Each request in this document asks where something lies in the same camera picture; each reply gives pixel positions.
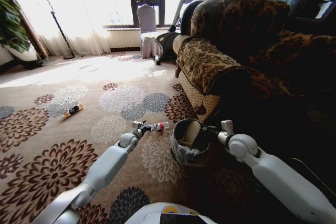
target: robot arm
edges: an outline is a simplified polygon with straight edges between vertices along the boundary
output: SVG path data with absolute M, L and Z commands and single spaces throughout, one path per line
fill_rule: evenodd
M 130 133 L 124 133 L 114 146 L 109 147 L 89 168 L 84 181 L 74 189 L 57 196 L 32 222 L 32 224 L 64 223 L 76 224 L 78 214 L 71 205 L 82 207 L 114 179 L 126 162 L 128 154 L 137 146 L 146 131 L 163 130 L 168 123 L 145 125 L 145 122 L 133 122 Z
M 252 168 L 254 176 L 294 215 L 311 223 L 336 223 L 336 209 L 312 183 L 245 134 L 234 134 L 232 121 L 222 121 L 218 140 Z

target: bottle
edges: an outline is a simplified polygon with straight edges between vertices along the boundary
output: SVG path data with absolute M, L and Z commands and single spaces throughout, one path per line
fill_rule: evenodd
M 82 110 L 83 108 L 84 108 L 83 104 L 78 103 L 76 106 L 74 106 L 70 110 L 64 112 L 64 115 L 62 115 L 62 118 L 66 119 L 66 118 L 72 116 L 73 114 L 76 114 L 78 111 Z

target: sofa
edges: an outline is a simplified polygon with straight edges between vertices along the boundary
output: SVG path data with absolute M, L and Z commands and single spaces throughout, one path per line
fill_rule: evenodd
M 290 7 L 275 0 L 207 0 L 177 37 L 176 75 L 198 119 L 218 123 L 237 108 L 291 104 L 336 83 L 336 38 L 285 30 Z

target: sheer curtain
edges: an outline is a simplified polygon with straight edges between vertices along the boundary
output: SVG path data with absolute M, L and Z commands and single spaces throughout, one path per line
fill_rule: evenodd
M 49 0 L 60 26 L 77 54 L 110 52 L 108 34 L 103 28 L 108 11 L 101 0 Z M 70 51 L 51 15 L 47 0 L 18 0 L 32 26 L 52 55 Z

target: chair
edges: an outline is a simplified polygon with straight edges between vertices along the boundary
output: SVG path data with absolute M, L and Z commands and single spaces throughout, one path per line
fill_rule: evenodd
M 160 53 L 160 47 L 155 38 L 160 34 L 156 31 L 155 10 L 149 5 L 143 5 L 137 10 L 140 23 L 140 49 L 142 58 L 150 58 Z

